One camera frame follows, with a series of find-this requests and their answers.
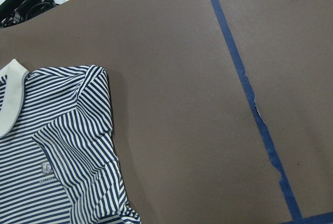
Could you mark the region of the blue white striped polo shirt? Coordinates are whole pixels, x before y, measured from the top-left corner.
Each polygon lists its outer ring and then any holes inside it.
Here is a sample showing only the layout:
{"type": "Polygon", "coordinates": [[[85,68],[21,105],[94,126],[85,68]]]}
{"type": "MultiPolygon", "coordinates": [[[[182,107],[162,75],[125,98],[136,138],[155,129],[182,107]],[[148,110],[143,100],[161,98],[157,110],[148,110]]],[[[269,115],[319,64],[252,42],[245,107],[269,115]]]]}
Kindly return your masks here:
{"type": "Polygon", "coordinates": [[[112,143],[108,75],[1,69],[1,223],[140,223],[112,143]]]}

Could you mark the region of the black tool on table edge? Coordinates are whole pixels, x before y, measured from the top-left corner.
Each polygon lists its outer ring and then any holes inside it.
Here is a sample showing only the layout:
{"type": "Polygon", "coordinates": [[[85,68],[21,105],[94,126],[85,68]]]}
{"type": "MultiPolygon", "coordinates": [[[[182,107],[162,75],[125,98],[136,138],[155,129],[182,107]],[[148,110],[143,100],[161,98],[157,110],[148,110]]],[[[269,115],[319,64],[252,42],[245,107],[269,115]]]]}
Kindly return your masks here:
{"type": "Polygon", "coordinates": [[[26,22],[57,5],[54,0],[5,0],[1,4],[1,28],[26,22]]]}

